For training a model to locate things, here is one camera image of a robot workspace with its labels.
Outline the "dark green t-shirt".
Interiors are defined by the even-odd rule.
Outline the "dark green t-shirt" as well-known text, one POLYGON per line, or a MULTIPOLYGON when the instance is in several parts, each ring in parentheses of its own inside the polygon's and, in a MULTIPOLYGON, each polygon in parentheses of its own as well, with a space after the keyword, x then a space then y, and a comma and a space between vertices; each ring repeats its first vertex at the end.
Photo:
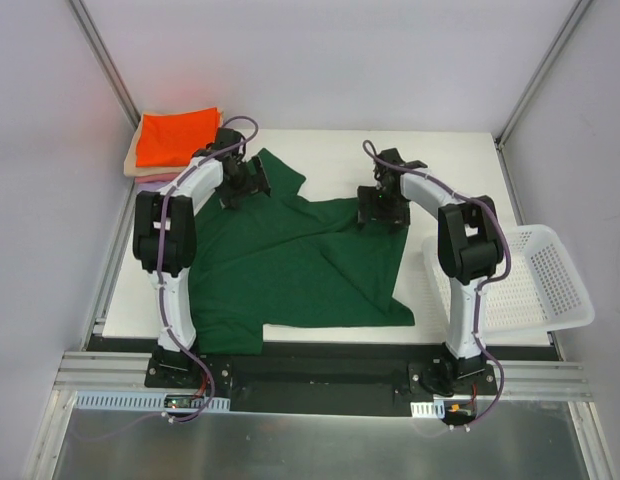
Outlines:
POLYGON ((405 230, 358 224, 354 198, 309 201, 305 177, 258 153, 272 192, 196 215, 188 278, 196 345, 204 354, 257 355, 266 324, 294 328, 411 326, 393 296, 405 230))

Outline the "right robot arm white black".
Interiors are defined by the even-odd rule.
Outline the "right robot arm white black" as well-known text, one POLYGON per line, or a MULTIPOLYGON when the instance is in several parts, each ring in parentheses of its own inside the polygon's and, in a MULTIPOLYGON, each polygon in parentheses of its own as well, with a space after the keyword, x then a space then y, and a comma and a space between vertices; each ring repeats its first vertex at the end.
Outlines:
POLYGON ((500 278, 496 270, 510 253, 488 196, 470 197, 435 177, 421 161, 406 162, 396 148, 377 151, 366 140, 363 150, 374 162, 373 186, 357 189, 358 223, 382 223, 398 231, 410 225, 410 205, 437 221, 436 253, 450 286, 449 324, 443 354, 421 381, 438 381, 451 394, 471 388, 485 370, 481 297, 500 278))

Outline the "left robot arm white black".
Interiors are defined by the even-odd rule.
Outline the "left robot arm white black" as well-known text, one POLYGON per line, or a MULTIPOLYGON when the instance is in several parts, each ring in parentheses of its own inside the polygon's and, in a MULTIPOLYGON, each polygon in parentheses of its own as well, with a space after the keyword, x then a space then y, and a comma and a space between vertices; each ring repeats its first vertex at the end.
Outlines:
POLYGON ((213 196, 223 209, 236 210, 248 197, 271 194, 262 161, 245 158, 257 133, 257 127, 244 135, 223 124, 174 180, 157 191, 142 191, 135 199, 133 255, 155 290, 160 321, 152 359, 181 389, 194 387, 202 369, 194 359, 196 330, 188 287, 197 252, 195 217, 213 196))

